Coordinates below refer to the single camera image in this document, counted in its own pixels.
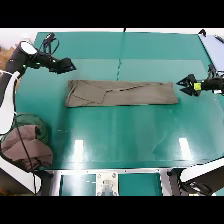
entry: black cable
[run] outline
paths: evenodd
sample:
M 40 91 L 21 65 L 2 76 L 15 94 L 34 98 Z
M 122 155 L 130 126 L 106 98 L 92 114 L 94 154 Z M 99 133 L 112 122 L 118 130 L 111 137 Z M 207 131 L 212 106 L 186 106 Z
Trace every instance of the black cable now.
M 37 195 L 36 178 L 35 178 L 35 174 L 34 174 L 33 164 L 32 164 L 32 162 L 31 162 L 29 153 L 27 152 L 26 146 L 25 146 L 25 144 L 24 144 L 24 142 L 23 142 L 23 139 L 22 139 L 22 136 L 21 136 L 19 127 L 18 127 L 18 123 L 17 123 L 16 115 L 15 115 L 15 125 L 16 125 L 16 128 L 17 128 L 18 134 L 19 134 L 20 141 L 21 141 L 21 143 L 22 143 L 22 145 L 23 145 L 23 148 L 24 148 L 24 150 L 25 150 L 25 152 L 26 152 L 27 158 L 28 158 L 29 163 L 30 163 L 31 172 L 32 172 L 32 174 L 33 174 L 33 181 L 34 181 L 34 195 L 36 196 L 36 195 Z

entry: green table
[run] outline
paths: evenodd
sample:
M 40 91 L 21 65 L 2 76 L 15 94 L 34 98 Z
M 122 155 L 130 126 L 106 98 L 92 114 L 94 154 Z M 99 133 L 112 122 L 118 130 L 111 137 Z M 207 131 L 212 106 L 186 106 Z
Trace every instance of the green table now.
M 211 61 L 197 35 L 55 34 L 60 46 L 54 56 L 70 57 L 77 71 L 56 75 L 28 69 L 16 96 L 17 112 L 35 113 L 51 127 L 52 169 L 189 166 L 223 155 L 223 99 L 210 92 L 195 98 L 175 85 L 177 105 L 64 106 L 70 79 L 175 83 L 190 73 L 206 78 Z M 46 35 L 38 33 L 36 47 Z M 183 138 L 190 157 L 180 147 Z M 78 158 L 76 140 L 83 141 Z

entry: brown crumpled fabric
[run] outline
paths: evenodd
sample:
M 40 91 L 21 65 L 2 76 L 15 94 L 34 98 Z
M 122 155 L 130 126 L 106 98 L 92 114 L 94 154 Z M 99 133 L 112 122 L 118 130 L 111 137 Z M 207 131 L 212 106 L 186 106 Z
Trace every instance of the brown crumpled fabric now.
M 67 107 L 176 104 L 173 83 L 70 80 Z
M 20 126 L 19 130 L 30 156 L 33 168 L 37 168 L 39 166 L 48 167 L 52 164 L 53 153 L 48 146 L 36 139 L 37 128 L 38 127 L 35 125 L 24 125 Z M 2 153 L 7 158 L 14 162 L 21 163 L 26 170 L 31 170 L 31 166 L 19 138 L 17 128 L 14 128 L 7 135 L 5 141 L 1 144 L 1 148 Z

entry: white mounting plate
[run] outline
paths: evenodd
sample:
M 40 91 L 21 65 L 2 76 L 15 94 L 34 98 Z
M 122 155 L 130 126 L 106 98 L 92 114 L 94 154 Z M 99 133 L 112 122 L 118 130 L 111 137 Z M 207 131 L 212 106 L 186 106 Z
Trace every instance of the white mounting plate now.
M 118 194 L 118 173 L 108 172 L 108 173 L 98 173 L 96 174 L 96 196 L 101 196 L 104 189 L 105 182 L 110 182 L 112 186 L 112 192 L 114 196 L 119 196 Z

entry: white wall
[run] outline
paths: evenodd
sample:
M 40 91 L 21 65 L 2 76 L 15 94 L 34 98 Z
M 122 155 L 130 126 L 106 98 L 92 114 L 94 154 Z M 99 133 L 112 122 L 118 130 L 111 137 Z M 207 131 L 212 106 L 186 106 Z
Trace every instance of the white wall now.
M 197 34 L 202 28 L 127 28 L 126 32 L 161 32 Z M 224 28 L 204 28 L 207 34 L 224 36 Z M 38 32 L 69 31 L 112 31 L 122 32 L 123 28 L 0 28 L 0 46 L 9 49 L 15 47 L 24 38 L 34 42 Z

